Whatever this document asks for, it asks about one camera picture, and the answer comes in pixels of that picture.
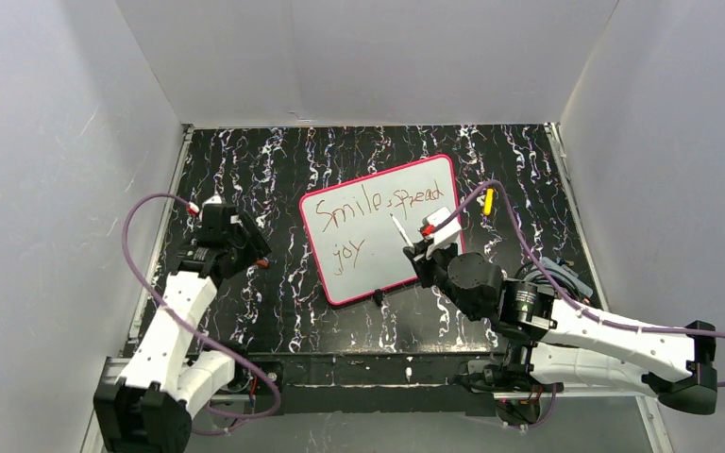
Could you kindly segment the white marker pen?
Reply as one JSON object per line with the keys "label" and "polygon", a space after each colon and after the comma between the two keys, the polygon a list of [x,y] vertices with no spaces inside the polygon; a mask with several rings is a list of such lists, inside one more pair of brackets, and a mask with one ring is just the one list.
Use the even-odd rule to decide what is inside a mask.
{"label": "white marker pen", "polygon": [[399,234],[399,237],[404,242],[405,246],[408,248],[413,248],[413,242],[409,238],[407,231],[404,229],[404,227],[401,225],[401,223],[397,220],[397,218],[394,216],[394,214],[390,215],[390,218],[393,222],[393,224],[396,227],[396,231]]}

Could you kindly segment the pink framed whiteboard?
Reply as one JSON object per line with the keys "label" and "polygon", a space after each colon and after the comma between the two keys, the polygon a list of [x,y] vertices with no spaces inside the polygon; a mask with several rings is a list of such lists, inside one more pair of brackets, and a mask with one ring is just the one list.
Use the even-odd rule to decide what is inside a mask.
{"label": "pink framed whiteboard", "polygon": [[413,243],[424,218],[459,201],[440,154],[303,195],[299,211],[328,302],[342,306],[416,279],[390,215]]}

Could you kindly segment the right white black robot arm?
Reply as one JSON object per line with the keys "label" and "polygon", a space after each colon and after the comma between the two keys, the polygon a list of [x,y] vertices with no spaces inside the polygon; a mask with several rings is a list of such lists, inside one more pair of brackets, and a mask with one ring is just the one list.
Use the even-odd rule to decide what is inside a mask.
{"label": "right white black robot arm", "polygon": [[514,356],[499,377],[531,383],[626,389],[656,398],[675,411],[709,415],[717,408],[716,342],[709,327],[634,326],[625,318],[577,303],[549,286],[507,278],[478,253],[459,253],[427,241],[404,256],[424,288],[434,287],[469,320],[486,320],[511,341]]}

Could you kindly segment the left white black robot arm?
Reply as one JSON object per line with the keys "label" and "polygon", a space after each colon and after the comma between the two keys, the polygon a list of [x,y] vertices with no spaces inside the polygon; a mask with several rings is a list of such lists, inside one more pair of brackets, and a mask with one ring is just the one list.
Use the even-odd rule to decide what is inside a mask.
{"label": "left white black robot arm", "polygon": [[250,216],[221,196],[186,209],[201,227],[177,253],[163,293],[152,294],[157,310],[133,357],[93,396],[109,452],[184,451],[194,417],[237,378],[236,364],[259,369],[219,343],[211,343],[192,364],[185,361],[198,322],[221,285],[270,251]]}

